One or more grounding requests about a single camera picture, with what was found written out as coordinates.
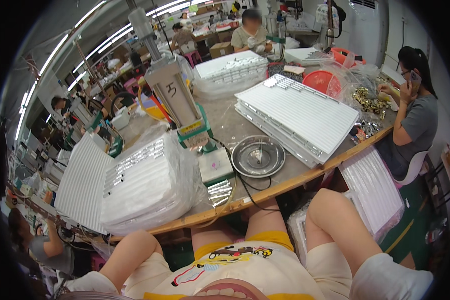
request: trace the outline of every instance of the ceiling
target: ceiling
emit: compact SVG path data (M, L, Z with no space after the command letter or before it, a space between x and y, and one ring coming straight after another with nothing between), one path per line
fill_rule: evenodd
M50 53L63 38L64 33L72 29L90 9L100 2L101 0L55 0L36 21L24 41L21 51L17 53L2 95L1 115L9 119L7 127L10 129L9 136L11 138L12 136L14 138L15 128L20 118L18 111L23 95L34 81L22 57L31 54L38 69L41 69ZM138 7L143 7L146 11L154 6L152 0L135 0L135 2ZM172 0L154 0L153 2L157 6L161 6ZM100 18L89 22L90 24L87 24L80 34L79 44L85 55L92 51L97 44L103 42L107 36L129 23L127 16L130 10L125 0L108 0L100 9L105 7L109 7L106 12ZM68 72L72 71L81 61L77 48L71 45L59 61L51 67L57 78L64 79Z

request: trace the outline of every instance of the glove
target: glove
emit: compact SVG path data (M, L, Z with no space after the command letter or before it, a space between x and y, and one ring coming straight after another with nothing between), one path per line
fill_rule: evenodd
M250 49L253 49L253 47L255 47L255 45L257 45L258 42L254 36L249 37L246 41Z
M257 53L265 52L265 46L264 45L258 45L257 48L255 49L255 52L257 52Z

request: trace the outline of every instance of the hair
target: hair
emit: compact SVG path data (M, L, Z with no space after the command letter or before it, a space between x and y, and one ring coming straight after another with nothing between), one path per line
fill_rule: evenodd
M52 98L52 108L55 109L55 106L56 106L57 104L59 104L61 100L62 100L62 98L59 97L59 96L53 97L53 98Z
M398 52L398 61L402 63L403 67L407 70L417 69L420 72L422 78L421 85L435 98L437 94L432 86L432 78L430 76L429 60L425 53L419 48L412 48L405 46Z
M182 24L180 24L180 23L175 23L175 24L173 24L173 26L172 26L172 29L182 29L183 28L183 26L182 26Z
M23 216L18 208L14 207L8 214L8 231L10 232L10 239L12 243L18 246L18 250L25 252L24 238L20 235L21 220Z
M248 21L248 20L261 21L262 20L262 15L256 9L247 9L242 14L242 23L246 24L246 21Z

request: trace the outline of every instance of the metal bowl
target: metal bowl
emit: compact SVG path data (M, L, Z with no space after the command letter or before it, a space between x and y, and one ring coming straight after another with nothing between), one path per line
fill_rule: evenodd
M247 177L268 177L285 164L285 150L269 136L248 136L233 148L232 164L240 174Z

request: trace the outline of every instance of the yellow tube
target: yellow tube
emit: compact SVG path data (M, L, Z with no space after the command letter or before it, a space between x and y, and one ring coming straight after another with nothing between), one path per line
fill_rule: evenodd
M152 116L152 115L147 111L147 109L144 107L144 104L142 103L142 87L141 87L141 86L138 87L138 104L140 105L141 110L144 111L150 118L152 118L152 119L154 119L154 120L157 120L157 121L160 121L160 122L165 122L165 123L167 123L167 121L164 120L164 119L161 119L161 118L157 118L157 117L155 117L155 116Z

